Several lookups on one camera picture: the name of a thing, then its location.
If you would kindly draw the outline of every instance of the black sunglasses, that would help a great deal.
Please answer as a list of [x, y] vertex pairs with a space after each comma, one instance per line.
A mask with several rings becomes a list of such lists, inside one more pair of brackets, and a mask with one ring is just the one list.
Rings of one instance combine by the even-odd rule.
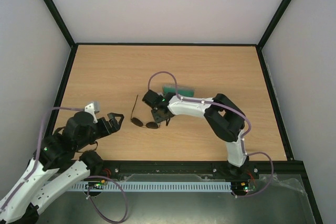
[[[133, 106], [133, 109], [132, 109], [131, 122], [138, 127], [143, 127], [144, 126], [143, 122], [141, 122], [138, 118], [133, 117], [133, 111], [134, 111], [135, 105], [137, 104], [138, 96], [139, 95], [136, 95], [135, 103], [134, 103], [134, 106]], [[156, 130], [160, 127], [160, 125], [155, 123], [155, 122], [149, 122], [145, 126], [149, 129], [153, 129], [153, 130]]]

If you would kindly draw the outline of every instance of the wooden tabletop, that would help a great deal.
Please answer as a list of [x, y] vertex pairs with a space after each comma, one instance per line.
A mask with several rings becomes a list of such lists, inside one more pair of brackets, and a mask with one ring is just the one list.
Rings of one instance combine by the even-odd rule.
[[[173, 73], [179, 85], [194, 88], [195, 97], [228, 96], [252, 123], [245, 137], [247, 152], [263, 151], [273, 160], [286, 160], [255, 47], [80, 45], [62, 106], [83, 108], [99, 101], [99, 117], [124, 114], [121, 130], [99, 140], [97, 152], [104, 160], [227, 160], [225, 142], [205, 119], [179, 115], [157, 130], [130, 122], [137, 94], [133, 116], [144, 123], [153, 121], [151, 109], [141, 99], [149, 77], [162, 70]], [[172, 78], [158, 75], [151, 89], [160, 92], [166, 83], [173, 83]], [[56, 127], [64, 126], [72, 115], [60, 111]]]

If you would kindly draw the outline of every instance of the purple cable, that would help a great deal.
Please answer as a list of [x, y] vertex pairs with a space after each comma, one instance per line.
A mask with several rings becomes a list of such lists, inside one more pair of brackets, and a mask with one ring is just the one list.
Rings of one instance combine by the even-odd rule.
[[108, 181], [111, 181], [112, 183], [114, 183], [121, 191], [122, 193], [122, 196], [124, 197], [124, 200], [125, 200], [125, 214], [124, 216], [122, 217], [121, 220], [119, 221], [115, 221], [115, 220], [110, 220], [108, 219], [107, 217], [105, 217], [100, 211], [99, 209], [97, 208], [97, 206], [94, 204], [93, 200], [91, 199], [90, 197], [90, 190], [92, 188], [92, 186], [89, 187], [88, 191], [87, 191], [87, 196], [88, 196], [88, 199], [91, 201], [91, 203], [93, 204], [97, 214], [104, 220], [104, 221], [107, 221], [108, 223], [112, 223], [112, 224], [119, 224], [119, 223], [123, 223], [125, 220], [126, 220], [126, 217], [127, 217], [127, 213], [128, 213], [128, 201], [127, 201], [127, 197], [126, 197], [126, 194], [125, 194], [125, 191], [121, 188], [121, 186], [115, 182], [113, 179], [111, 178], [108, 178], [108, 177], [104, 177], [104, 176], [89, 176], [87, 178], [102, 178], [102, 179], [106, 179]]
[[266, 186], [264, 186], [260, 191], [254, 193], [254, 194], [249, 194], [249, 195], [239, 196], [239, 195], [236, 195], [236, 194], [232, 191], [232, 194], [233, 194], [236, 198], [248, 198], [248, 197], [252, 197], [252, 196], [256, 196], [256, 195], [258, 195], [258, 194], [261, 194], [263, 191], [266, 190], [266, 188], [267, 188], [267, 187], [269, 186], [269, 184], [271, 184], [271, 182], [272, 182], [273, 174], [274, 174], [274, 166], [273, 166], [273, 161], [272, 161], [271, 157], [270, 157], [267, 153], [265, 153], [265, 152], [253, 152], [253, 153], [247, 154], [247, 156], [253, 156], [253, 155], [257, 155], [257, 154], [263, 154], [263, 155], [265, 155], [266, 157], [268, 157], [268, 159], [269, 159], [269, 162], [270, 162], [270, 164], [271, 164], [271, 175], [270, 175], [270, 177], [269, 177], [269, 180], [268, 180]]
[[[186, 101], [186, 102], [202, 103], [202, 99], [200, 99], [200, 100], [193, 100], [193, 99], [188, 99], [186, 97], [181, 97], [180, 94], [177, 91], [178, 87], [177, 87], [177, 80], [176, 80], [175, 76], [172, 73], [167, 72], [167, 71], [160, 71], [160, 72], [157, 72], [157, 73], [153, 74], [149, 78], [149, 80], [148, 80], [148, 90], [150, 90], [150, 85], [151, 85], [151, 81], [152, 81], [153, 77], [155, 77], [155, 76], [157, 76], [158, 74], [161, 74], [161, 73], [169, 74], [174, 79], [174, 82], [175, 82], [175, 93], [176, 93], [176, 97], [177, 98], [179, 98], [180, 100]], [[230, 110], [230, 111], [236, 113], [237, 115], [239, 115], [240, 117], [242, 117], [246, 121], [246, 123], [248, 125], [248, 129], [247, 129], [246, 132], [244, 132], [241, 135], [241, 137], [244, 137], [247, 133], [249, 133], [251, 131], [252, 125], [251, 125], [250, 120], [244, 114], [240, 113], [239, 111], [237, 111], [237, 110], [235, 110], [235, 109], [233, 109], [231, 107], [228, 107], [226, 105], [217, 103], [217, 102], [204, 101], [204, 103], [222, 107], [223, 109]]]
[[[83, 111], [84, 109], [78, 109], [78, 108], [67, 108], [67, 107], [53, 107], [50, 110], [48, 110], [43, 118], [42, 118], [42, 122], [41, 122], [41, 126], [40, 126], [40, 131], [38, 133], [38, 140], [37, 140], [37, 149], [36, 149], [36, 157], [35, 157], [35, 162], [34, 162], [34, 166], [33, 169], [30, 171], [30, 173], [28, 173], [28, 175], [26, 177], [24, 177], [24, 180], [28, 180], [31, 175], [36, 171], [37, 168], [37, 164], [38, 164], [38, 159], [40, 157], [40, 152], [41, 152], [41, 143], [42, 143], [42, 138], [43, 138], [43, 133], [45, 131], [46, 128], [46, 124], [47, 124], [47, 119], [48, 119], [48, 115], [51, 111], [53, 110], [73, 110], [73, 111]], [[1, 210], [4, 210], [5, 207], [8, 205], [9, 201], [14, 197], [14, 195], [17, 193], [17, 191], [19, 191], [19, 189], [22, 187], [22, 185], [25, 182], [21, 182], [20, 184], [17, 185], [17, 187], [12, 191], [12, 193], [9, 195], [9, 197], [6, 199], [6, 201], [4, 202], [4, 204], [1, 206]]]

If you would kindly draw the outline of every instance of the purple hose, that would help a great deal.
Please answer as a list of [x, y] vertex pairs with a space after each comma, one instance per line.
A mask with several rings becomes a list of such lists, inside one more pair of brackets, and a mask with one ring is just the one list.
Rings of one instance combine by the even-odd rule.
[[[40, 126], [40, 131], [38, 133], [38, 140], [37, 140], [37, 149], [36, 149], [36, 157], [35, 157], [35, 162], [34, 162], [34, 166], [33, 169], [30, 171], [30, 173], [27, 174], [26, 177], [24, 177], [24, 180], [28, 180], [31, 175], [36, 171], [37, 168], [37, 164], [38, 164], [38, 159], [40, 157], [40, 152], [41, 152], [41, 143], [42, 143], [42, 138], [43, 138], [43, 133], [45, 132], [45, 128], [47, 125], [47, 119], [48, 119], [48, 115], [51, 111], [53, 110], [73, 110], [73, 111], [83, 111], [84, 109], [78, 109], [78, 108], [67, 108], [67, 107], [53, 107], [50, 110], [48, 110], [43, 118], [42, 118], [42, 122], [41, 122], [41, 126]], [[14, 197], [14, 195], [17, 193], [17, 191], [19, 191], [19, 189], [22, 187], [22, 185], [25, 182], [21, 182], [20, 184], [17, 185], [17, 187], [12, 191], [12, 193], [9, 195], [9, 197], [6, 199], [6, 201], [4, 202], [4, 204], [1, 206], [1, 210], [4, 210], [5, 207], [8, 205], [9, 201]]]
[[93, 200], [91, 199], [90, 197], [90, 190], [92, 187], [89, 187], [88, 191], [87, 191], [87, 196], [88, 196], [88, 199], [91, 201], [91, 203], [93, 204], [93, 207], [95, 208], [97, 214], [104, 220], [104, 221], [107, 221], [108, 223], [112, 223], [112, 224], [119, 224], [119, 223], [123, 223], [125, 220], [126, 220], [126, 217], [127, 217], [127, 213], [128, 213], [128, 200], [127, 200], [127, 197], [126, 197], [126, 194], [125, 194], [125, 191], [121, 188], [121, 186], [115, 182], [113, 179], [111, 178], [108, 178], [108, 177], [104, 177], [104, 176], [89, 176], [87, 178], [102, 178], [102, 179], [106, 179], [108, 181], [111, 181], [112, 183], [114, 183], [121, 191], [122, 193], [122, 196], [124, 197], [124, 200], [125, 200], [125, 214], [124, 216], [122, 217], [121, 220], [119, 221], [115, 221], [115, 220], [110, 220], [108, 219], [107, 217], [105, 217], [100, 211], [99, 209], [97, 208], [97, 206], [94, 204]]
[[[175, 93], [176, 93], [176, 97], [177, 97], [177, 98], [179, 98], [180, 100], [186, 101], [186, 102], [202, 103], [202, 99], [200, 99], [200, 100], [192, 100], [192, 99], [188, 99], [188, 98], [186, 98], [186, 97], [183, 97], [183, 98], [182, 98], [182, 97], [180, 96], [180, 94], [177, 92], [178, 87], [177, 87], [177, 80], [176, 80], [175, 76], [174, 76], [172, 73], [167, 72], [167, 71], [160, 71], [160, 72], [157, 72], [157, 73], [153, 74], [153, 75], [149, 78], [149, 80], [148, 80], [148, 90], [150, 90], [150, 85], [151, 85], [151, 81], [152, 81], [153, 77], [155, 77], [155, 76], [157, 76], [158, 74], [161, 74], [161, 73], [169, 74], [169, 75], [174, 79], [174, 83], [175, 83]], [[247, 133], [249, 133], [249, 132], [251, 131], [252, 125], [251, 125], [250, 120], [249, 120], [244, 114], [240, 113], [239, 111], [237, 111], [237, 110], [235, 110], [235, 109], [233, 109], [233, 108], [231, 108], [231, 107], [225, 106], [225, 105], [223, 105], [223, 104], [217, 103], [217, 102], [204, 101], [204, 103], [222, 107], [223, 109], [225, 109], [225, 110], [230, 110], [230, 111], [236, 113], [237, 115], [239, 115], [240, 117], [242, 117], [242, 118], [246, 121], [246, 123], [247, 123], [247, 125], [248, 125], [248, 129], [247, 129], [246, 132], [244, 132], [244, 133], [241, 135], [241, 137], [244, 137]]]
[[271, 182], [272, 182], [273, 174], [274, 174], [274, 166], [273, 166], [273, 161], [272, 161], [271, 157], [270, 157], [267, 153], [265, 153], [265, 152], [253, 152], [253, 153], [247, 154], [247, 156], [253, 156], [253, 155], [257, 155], [257, 154], [263, 154], [263, 155], [265, 155], [266, 157], [268, 157], [268, 159], [269, 159], [269, 162], [270, 162], [270, 164], [271, 164], [271, 175], [270, 175], [270, 177], [269, 177], [269, 180], [268, 180], [266, 186], [264, 186], [260, 191], [254, 193], [254, 194], [249, 194], [249, 195], [239, 196], [239, 195], [236, 195], [236, 194], [232, 191], [232, 194], [233, 194], [236, 198], [248, 198], [248, 197], [252, 197], [252, 196], [256, 196], [256, 195], [258, 195], [258, 194], [261, 194], [263, 191], [266, 190], [266, 188], [267, 188], [267, 187], [269, 186], [269, 184], [271, 184]]

